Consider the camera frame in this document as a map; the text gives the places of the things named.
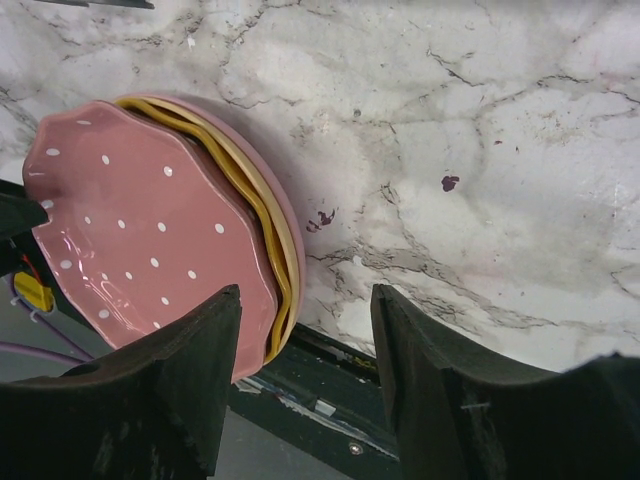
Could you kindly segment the tan orange round plate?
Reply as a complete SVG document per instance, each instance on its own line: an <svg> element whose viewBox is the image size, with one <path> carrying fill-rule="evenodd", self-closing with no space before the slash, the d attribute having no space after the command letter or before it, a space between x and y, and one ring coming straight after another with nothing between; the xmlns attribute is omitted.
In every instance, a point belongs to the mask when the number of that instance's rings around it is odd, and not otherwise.
<svg viewBox="0 0 640 480"><path fill-rule="evenodd" d="M297 322L293 322L293 309L295 306L294 302L297 299L300 277L296 248L292 240L292 234L287 224L286 218L284 217L283 211L281 210L281 207L275 199L269 185L262 178L260 172L256 170L256 167L254 166L250 158L247 157L242 150L240 150L228 137L224 135L223 132L218 130L215 126L209 124L206 121L203 121L201 118L196 117L194 114L181 107L180 105L165 100L159 95L162 94L144 94L142 97L146 102L168 110L180 117L189 120L194 124L198 124L207 132L209 132L210 135L216 139L223 150L225 150L226 153L231 156L236 165L243 171L249 183L252 185L252 187L268 209L271 219L274 223L276 232L280 238L284 257L287 262L290 283L292 285L292 302L290 313L288 314L287 319L280 323L276 322L273 326L271 335L272 346L268 348L266 356L266 360L270 362L282 351L286 342L291 336L293 328Z"/></svg>

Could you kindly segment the pink polka dot plate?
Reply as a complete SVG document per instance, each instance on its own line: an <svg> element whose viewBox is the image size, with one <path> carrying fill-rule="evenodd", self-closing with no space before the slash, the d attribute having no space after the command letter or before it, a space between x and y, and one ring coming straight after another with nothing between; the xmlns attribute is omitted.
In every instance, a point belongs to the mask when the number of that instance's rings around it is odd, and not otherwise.
<svg viewBox="0 0 640 480"><path fill-rule="evenodd" d="M33 231L68 301L113 348L239 287L233 378L265 362L279 294L256 215L200 146L114 104L44 117L23 166Z"/></svg>

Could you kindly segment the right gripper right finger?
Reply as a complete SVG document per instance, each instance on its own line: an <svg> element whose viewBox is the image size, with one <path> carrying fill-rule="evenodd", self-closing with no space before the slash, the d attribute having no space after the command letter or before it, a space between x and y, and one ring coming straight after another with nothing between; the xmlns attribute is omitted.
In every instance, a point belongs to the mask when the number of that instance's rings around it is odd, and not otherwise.
<svg viewBox="0 0 640 480"><path fill-rule="evenodd" d="M638 477L637 358L556 373L489 350L393 287L373 287L370 311L404 478Z"/></svg>

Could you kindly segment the plain pink round plate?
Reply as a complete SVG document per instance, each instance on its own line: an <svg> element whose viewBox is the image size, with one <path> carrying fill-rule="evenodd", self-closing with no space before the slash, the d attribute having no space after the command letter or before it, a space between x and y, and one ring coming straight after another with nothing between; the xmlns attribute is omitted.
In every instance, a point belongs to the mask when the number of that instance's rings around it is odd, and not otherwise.
<svg viewBox="0 0 640 480"><path fill-rule="evenodd" d="M196 117L215 126L224 133L244 154L253 162L256 170L269 185L275 199L277 200L283 215L292 234L292 240L295 244L298 270L299 270L299 288L297 299L294 304L294 319L296 322L299 318L306 284L306 260L305 246L303 241L300 224L296 217L293 205L287 195L287 192L281 184L281 178L276 175L273 167L276 164L276 155L272 152L272 148L258 147L255 148L249 141L248 127L242 125L238 119L233 119L229 112L225 112L220 103L214 102L202 97L187 94L177 95L159 95L165 100L180 105L190 111Z"/></svg>

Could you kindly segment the yellow plate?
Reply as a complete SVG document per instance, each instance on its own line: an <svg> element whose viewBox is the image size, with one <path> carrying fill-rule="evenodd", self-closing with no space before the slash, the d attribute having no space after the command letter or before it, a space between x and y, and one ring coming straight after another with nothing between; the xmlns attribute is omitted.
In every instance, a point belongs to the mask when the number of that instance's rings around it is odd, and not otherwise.
<svg viewBox="0 0 640 480"><path fill-rule="evenodd" d="M226 181L227 191L233 193L235 199L239 200L242 205L249 208L251 213L256 215L255 223L262 234L267 263L275 279L276 292L279 294L275 320L267 336L265 347L265 362L270 363L271 361L268 362L266 360L266 356L268 348L272 346L272 329L276 322L280 323L286 320L290 313L292 285L280 238L268 209L249 183L243 171L203 127L146 102L142 96L123 96L118 98L115 104L130 112L139 113L164 127L195 140L210 156L210 159L205 163L206 171L223 178Z"/></svg>

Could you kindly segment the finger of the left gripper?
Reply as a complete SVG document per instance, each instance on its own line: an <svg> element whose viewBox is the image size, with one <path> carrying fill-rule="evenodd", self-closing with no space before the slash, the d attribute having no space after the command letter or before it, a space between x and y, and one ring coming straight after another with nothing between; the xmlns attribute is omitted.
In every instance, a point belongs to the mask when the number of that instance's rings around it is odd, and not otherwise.
<svg viewBox="0 0 640 480"><path fill-rule="evenodd" d="M8 240L18 234L46 224L46 210L35 200L29 199L22 185L0 180L0 228L1 239Z"/></svg>

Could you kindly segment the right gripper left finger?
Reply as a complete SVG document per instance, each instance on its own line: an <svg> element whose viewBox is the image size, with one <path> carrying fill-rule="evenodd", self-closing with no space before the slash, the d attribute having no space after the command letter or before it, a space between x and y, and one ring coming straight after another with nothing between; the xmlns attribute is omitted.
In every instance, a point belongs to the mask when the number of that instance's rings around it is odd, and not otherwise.
<svg viewBox="0 0 640 480"><path fill-rule="evenodd" d="M2 478L214 475L240 320L240 291L229 285L59 377L2 384Z"/></svg>

